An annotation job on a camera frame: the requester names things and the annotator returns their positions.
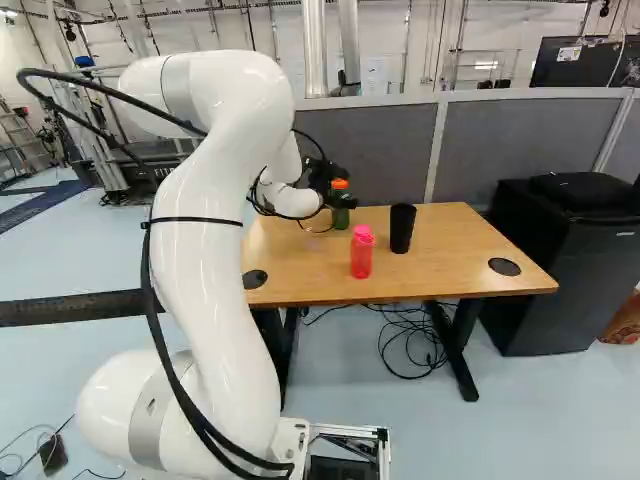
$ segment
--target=black cup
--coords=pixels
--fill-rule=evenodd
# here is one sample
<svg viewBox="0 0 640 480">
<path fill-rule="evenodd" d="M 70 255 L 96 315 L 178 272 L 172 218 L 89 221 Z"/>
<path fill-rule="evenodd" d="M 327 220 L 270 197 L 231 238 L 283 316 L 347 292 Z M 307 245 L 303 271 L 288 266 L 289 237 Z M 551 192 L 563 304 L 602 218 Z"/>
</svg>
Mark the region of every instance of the black cup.
<svg viewBox="0 0 640 480">
<path fill-rule="evenodd" d="M 416 207 L 408 203 L 396 203 L 391 206 L 391 251 L 393 253 L 409 251 L 416 211 Z"/>
</svg>

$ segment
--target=green bottle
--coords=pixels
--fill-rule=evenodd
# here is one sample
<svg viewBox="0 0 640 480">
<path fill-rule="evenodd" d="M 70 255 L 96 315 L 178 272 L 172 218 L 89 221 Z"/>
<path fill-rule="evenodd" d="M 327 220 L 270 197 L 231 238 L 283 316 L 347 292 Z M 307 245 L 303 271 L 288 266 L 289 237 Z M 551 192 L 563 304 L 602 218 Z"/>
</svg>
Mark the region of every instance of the green bottle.
<svg viewBox="0 0 640 480">
<path fill-rule="evenodd" d="M 330 195 L 334 199 L 336 205 L 341 204 L 343 197 L 348 197 L 349 192 L 347 188 L 349 182 L 343 178 L 335 178 L 331 180 L 331 193 Z M 333 222 L 333 228 L 335 230 L 346 230 L 349 228 L 349 209 L 348 208 L 333 208 L 331 210 L 331 220 Z"/>
</svg>

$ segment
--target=black screen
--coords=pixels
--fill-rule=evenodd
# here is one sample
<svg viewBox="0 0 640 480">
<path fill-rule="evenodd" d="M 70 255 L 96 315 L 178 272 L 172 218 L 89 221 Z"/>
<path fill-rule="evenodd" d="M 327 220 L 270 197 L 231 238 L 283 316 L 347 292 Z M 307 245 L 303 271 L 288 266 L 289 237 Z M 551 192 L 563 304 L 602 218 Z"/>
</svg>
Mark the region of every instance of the black screen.
<svg viewBox="0 0 640 480">
<path fill-rule="evenodd" d="M 606 36 L 585 37 L 580 56 L 558 61 L 561 48 L 575 47 L 579 37 L 544 37 L 531 76 L 531 87 L 606 87 L 616 66 L 622 42 Z M 640 35 L 627 35 L 612 87 L 640 87 Z"/>
</svg>

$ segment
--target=table leg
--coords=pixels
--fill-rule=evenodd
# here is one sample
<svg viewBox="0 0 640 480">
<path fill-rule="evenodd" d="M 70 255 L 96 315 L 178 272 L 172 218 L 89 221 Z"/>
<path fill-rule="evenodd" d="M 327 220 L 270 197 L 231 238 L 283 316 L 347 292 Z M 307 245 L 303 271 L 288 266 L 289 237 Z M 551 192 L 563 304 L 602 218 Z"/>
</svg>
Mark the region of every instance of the table leg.
<svg viewBox="0 0 640 480">
<path fill-rule="evenodd" d="M 252 308 L 251 314 L 276 368 L 278 382 L 280 383 L 280 406 L 284 408 L 289 366 L 295 346 L 299 318 L 298 309 L 287 309 L 284 325 L 280 317 L 280 311 L 277 308 Z"/>
<path fill-rule="evenodd" d="M 453 317 L 453 324 L 449 323 L 442 311 L 442 307 L 437 302 L 426 302 L 426 306 L 431 314 L 433 326 L 438 332 L 442 346 L 447 353 L 451 370 L 453 370 L 453 374 L 458 381 L 458 388 L 462 398 L 466 402 L 477 402 L 480 395 L 462 351 L 467 345 L 473 326 L 482 308 L 482 299 L 468 298 L 460 300 L 456 314 Z"/>
</svg>

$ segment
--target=orange bottle cap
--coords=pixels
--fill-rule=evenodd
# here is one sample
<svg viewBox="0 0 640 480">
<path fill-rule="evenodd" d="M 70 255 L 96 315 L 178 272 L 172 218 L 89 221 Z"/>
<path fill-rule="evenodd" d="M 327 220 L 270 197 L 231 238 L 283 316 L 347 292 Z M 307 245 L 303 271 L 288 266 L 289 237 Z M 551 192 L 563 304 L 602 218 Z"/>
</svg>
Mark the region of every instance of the orange bottle cap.
<svg viewBox="0 0 640 480">
<path fill-rule="evenodd" d="M 331 180 L 331 188 L 334 190 L 345 190 L 349 188 L 349 181 L 344 178 L 334 178 Z"/>
</svg>

